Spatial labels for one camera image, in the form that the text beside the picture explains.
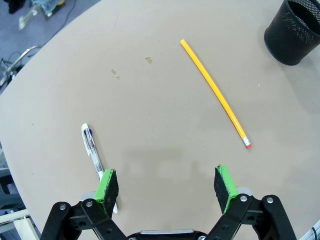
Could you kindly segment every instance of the round table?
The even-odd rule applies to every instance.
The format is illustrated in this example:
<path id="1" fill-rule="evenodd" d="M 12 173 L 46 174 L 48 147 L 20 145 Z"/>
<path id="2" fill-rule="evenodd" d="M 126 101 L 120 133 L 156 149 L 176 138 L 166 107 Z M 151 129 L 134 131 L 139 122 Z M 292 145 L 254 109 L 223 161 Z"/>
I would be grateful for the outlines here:
<path id="1" fill-rule="evenodd" d="M 75 205 L 99 180 L 81 126 L 115 168 L 126 234 L 193 228 L 221 216 L 214 169 L 256 198 L 277 195 L 298 238 L 320 218 L 320 58 L 277 62 L 264 31 L 281 3 L 103 0 L 45 45 L 0 97 L 0 139 L 42 231 L 52 205 Z M 180 45 L 202 61 L 246 131 L 247 150 Z M 95 239 L 92 231 L 82 239 Z M 236 239 L 257 239 L 242 226 Z"/>

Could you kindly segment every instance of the blue cloth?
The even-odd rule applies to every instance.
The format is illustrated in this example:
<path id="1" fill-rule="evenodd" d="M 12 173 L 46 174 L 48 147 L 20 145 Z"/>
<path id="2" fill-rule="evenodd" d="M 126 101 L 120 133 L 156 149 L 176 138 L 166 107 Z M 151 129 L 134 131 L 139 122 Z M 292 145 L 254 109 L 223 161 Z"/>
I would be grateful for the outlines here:
<path id="1" fill-rule="evenodd" d="M 58 0 L 32 0 L 34 4 L 40 4 L 46 14 L 52 13 L 57 6 Z"/>

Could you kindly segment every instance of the pencil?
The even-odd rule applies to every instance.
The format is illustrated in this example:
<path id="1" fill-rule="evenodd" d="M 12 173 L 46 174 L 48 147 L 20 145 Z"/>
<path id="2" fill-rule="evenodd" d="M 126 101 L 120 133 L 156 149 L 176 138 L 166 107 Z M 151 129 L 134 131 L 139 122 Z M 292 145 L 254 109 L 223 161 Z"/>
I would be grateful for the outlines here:
<path id="1" fill-rule="evenodd" d="M 241 124 L 239 123 L 239 121 L 238 121 L 236 115 L 234 114 L 234 112 L 232 111 L 231 107 L 227 103 L 225 97 L 222 95 L 222 93 L 220 92 L 219 88 L 215 84 L 214 80 L 211 78 L 211 76 L 209 75 L 209 73 L 207 72 L 205 67 L 202 65 L 200 60 L 197 58 L 197 56 L 195 55 L 194 51 L 192 51 L 192 49 L 189 47 L 188 43 L 184 39 L 182 39 L 180 41 L 180 43 L 183 46 L 183 48 L 186 50 L 186 52 L 189 54 L 190 58 L 193 60 L 195 65 L 200 70 L 200 72 L 204 76 L 205 80 L 208 82 L 208 84 L 212 88 L 213 92 L 215 93 L 216 97 L 219 99 L 221 105 L 223 106 L 224 110 L 226 111 L 226 113 L 228 114 L 229 118 L 231 119 L 235 129 L 238 131 L 238 133 L 239 133 L 239 135 L 240 135 L 245 147 L 247 149 L 250 149 L 252 147 L 252 145 L 251 145 L 251 143 L 250 143 L 250 141 L 249 141 L 244 129 L 242 128 Z"/>

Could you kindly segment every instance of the bolt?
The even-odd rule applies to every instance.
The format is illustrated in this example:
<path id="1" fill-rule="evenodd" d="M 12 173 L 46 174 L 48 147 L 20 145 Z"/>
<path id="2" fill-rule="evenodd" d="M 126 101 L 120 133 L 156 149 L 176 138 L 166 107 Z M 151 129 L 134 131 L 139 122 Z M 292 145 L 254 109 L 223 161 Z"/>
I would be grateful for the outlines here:
<path id="1" fill-rule="evenodd" d="M 90 208 L 92 206 L 92 201 L 87 201 L 85 205 Z"/>
<path id="2" fill-rule="evenodd" d="M 67 206 L 66 206 L 65 204 L 61 204 L 61 205 L 60 205 L 60 210 L 63 211 L 63 210 L 66 209 L 66 207 L 67 207 Z"/>
<path id="3" fill-rule="evenodd" d="M 241 202 L 246 202 L 248 198 L 246 196 L 241 196 L 240 197 Z"/>
<path id="4" fill-rule="evenodd" d="M 272 204 L 272 203 L 274 202 L 274 199 L 273 199 L 272 197 L 268 197 L 268 198 L 266 199 L 266 202 L 267 202 L 268 204 Z"/>

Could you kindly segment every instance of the mesh pen holder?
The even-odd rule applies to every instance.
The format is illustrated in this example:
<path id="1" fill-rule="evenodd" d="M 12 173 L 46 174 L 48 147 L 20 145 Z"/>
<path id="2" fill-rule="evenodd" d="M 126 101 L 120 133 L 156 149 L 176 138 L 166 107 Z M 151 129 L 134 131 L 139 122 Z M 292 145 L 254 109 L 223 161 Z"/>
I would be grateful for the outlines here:
<path id="1" fill-rule="evenodd" d="M 264 42 L 279 62 L 297 65 L 320 44 L 320 4 L 317 0 L 284 0 L 264 32 Z"/>

